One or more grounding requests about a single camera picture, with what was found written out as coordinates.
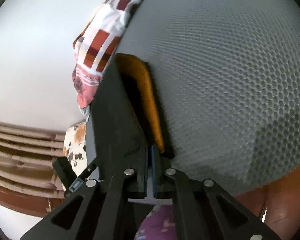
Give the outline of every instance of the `gray mesh cushion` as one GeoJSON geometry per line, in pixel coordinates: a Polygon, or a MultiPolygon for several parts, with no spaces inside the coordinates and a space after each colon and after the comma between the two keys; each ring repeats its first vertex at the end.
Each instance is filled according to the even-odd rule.
{"type": "Polygon", "coordinates": [[[294,0],[145,0],[117,52],[149,62],[189,177],[238,194],[300,165],[294,0]]]}

